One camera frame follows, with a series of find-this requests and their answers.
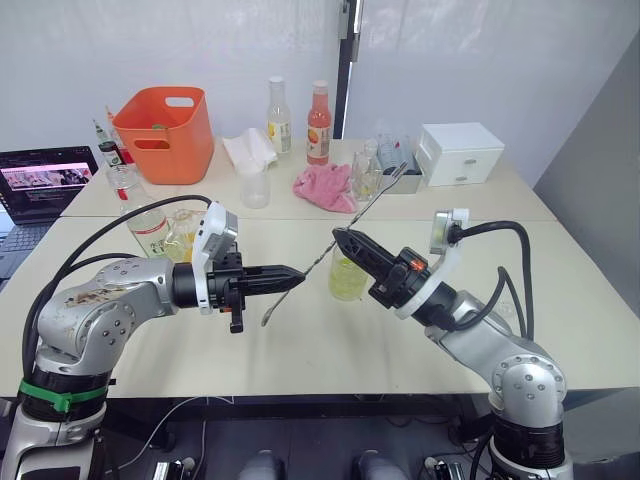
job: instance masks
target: bottle label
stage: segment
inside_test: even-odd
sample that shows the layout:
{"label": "bottle label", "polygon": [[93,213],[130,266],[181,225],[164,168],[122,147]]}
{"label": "bottle label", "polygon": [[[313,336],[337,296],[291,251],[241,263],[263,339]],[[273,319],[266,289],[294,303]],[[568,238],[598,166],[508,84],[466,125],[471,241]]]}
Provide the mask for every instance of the bottle label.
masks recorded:
{"label": "bottle label", "polygon": [[289,122],[269,122],[267,131],[276,153],[287,153],[291,150],[291,127]]}
{"label": "bottle label", "polygon": [[307,130],[307,155],[314,158],[329,156],[329,127],[312,127]]}

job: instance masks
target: silver robotic arm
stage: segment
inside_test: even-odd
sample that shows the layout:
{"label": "silver robotic arm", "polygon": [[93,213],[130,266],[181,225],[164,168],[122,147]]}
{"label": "silver robotic arm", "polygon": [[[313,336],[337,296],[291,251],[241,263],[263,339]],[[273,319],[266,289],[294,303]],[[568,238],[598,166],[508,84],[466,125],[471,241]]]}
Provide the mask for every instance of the silver robotic arm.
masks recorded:
{"label": "silver robotic arm", "polygon": [[491,478],[571,480],[562,436],[562,371],[539,345],[514,335],[497,313],[480,316],[482,302],[442,281],[460,259],[461,242],[449,243],[449,231],[465,228],[467,217],[458,209],[436,214],[431,253],[441,256],[433,268],[409,248],[394,257],[362,232],[335,229],[333,234],[345,256],[375,278],[373,298],[398,317],[424,325],[430,340],[490,386]]}
{"label": "silver robotic arm", "polygon": [[0,480],[103,478],[99,428],[111,372],[140,325],[199,307],[202,313],[231,311],[231,332],[241,332],[245,296],[286,291],[304,280],[282,265],[244,267],[236,235],[236,217],[213,203],[196,234],[193,264],[117,261],[46,303]]}

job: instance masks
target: white table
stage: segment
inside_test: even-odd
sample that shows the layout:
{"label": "white table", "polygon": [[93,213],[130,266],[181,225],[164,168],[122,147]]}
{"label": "white table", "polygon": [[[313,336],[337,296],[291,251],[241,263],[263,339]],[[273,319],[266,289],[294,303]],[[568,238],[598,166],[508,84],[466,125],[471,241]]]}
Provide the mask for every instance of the white table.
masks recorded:
{"label": "white table", "polygon": [[[20,341],[27,310],[75,246],[109,218],[62,218],[0,293],[5,359],[0,396],[15,395],[21,378]],[[303,269],[330,239],[335,220],[242,218],[239,247],[246,265],[285,263]],[[640,322],[593,262],[556,221],[523,221],[533,250],[536,340],[561,365],[569,388],[638,386]],[[408,245],[426,254],[431,222],[363,220],[367,232],[393,253]],[[125,227],[87,255],[141,253]],[[521,289],[520,247],[510,232],[465,240],[463,261],[450,284],[489,297],[496,267]],[[328,293],[328,262],[319,265],[281,305],[266,328],[258,326],[275,295],[249,297],[245,332],[232,335],[229,318],[183,310],[154,319],[133,335],[115,370],[113,397],[327,393],[486,392],[480,377],[428,341],[412,320],[365,296],[340,302]],[[63,286],[92,277],[85,267]],[[508,305],[499,305],[500,311]],[[514,318],[508,320],[515,326]]]}
{"label": "white table", "polygon": [[[362,149],[361,140],[334,140],[331,161],[350,163],[353,153]],[[246,208],[240,201],[240,185],[222,141],[216,142],[215,153],[205,177],[195,185],[152,185],[142,179],[147,192],[156,200],[174,195],[202,194],[218,200],[239,218],[256,219],[337,219],[348,223],[352,215],[327,212],[296,197],[291,187],[296,176],[306,167],[304,143],[294,141],[290,157],[270,168],[271,202],[263,209]],[[190,202],[190,208],[202,204]],[[427,188],[422,182],[416,194],[385,195],[367,212],[369,220],[431,220],[438,209],[468,207],[473,220],[555,220],[540,198],[518,176],[507,160],[501,160],[487,183],[455,187]],[[174,207],[165,207],[171,211]],[[65,216],[98,217],[120,215],[120,203],[109,186],[102,169],[65,210]]]}

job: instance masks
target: orange juice bottle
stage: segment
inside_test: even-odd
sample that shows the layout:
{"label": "orange juice bottle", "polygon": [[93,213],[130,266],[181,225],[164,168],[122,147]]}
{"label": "orange juice bottle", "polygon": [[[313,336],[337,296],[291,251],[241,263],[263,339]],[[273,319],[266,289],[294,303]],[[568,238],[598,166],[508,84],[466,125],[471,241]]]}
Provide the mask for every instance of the orange juice bottle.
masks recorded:
{"label": "orange juice bottle", "polygon": [[307,162],[325,165],[329,161],[331,112],[326,80],[313,82],[313,104],[307,118]]}

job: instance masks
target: orange plastic basket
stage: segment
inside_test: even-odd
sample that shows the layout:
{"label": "orange plastic basket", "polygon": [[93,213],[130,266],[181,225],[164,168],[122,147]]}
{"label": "orange plastic basket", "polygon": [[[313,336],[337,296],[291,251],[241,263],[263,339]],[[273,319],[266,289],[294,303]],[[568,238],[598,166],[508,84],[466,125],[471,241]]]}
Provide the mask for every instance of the orange plastic basket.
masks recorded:
{"label": "orange plastic basket", "polygon": [[138,169],[151,183],[187,185],[204,177],[214,150],[204,90],[140,90],[113,119]]}

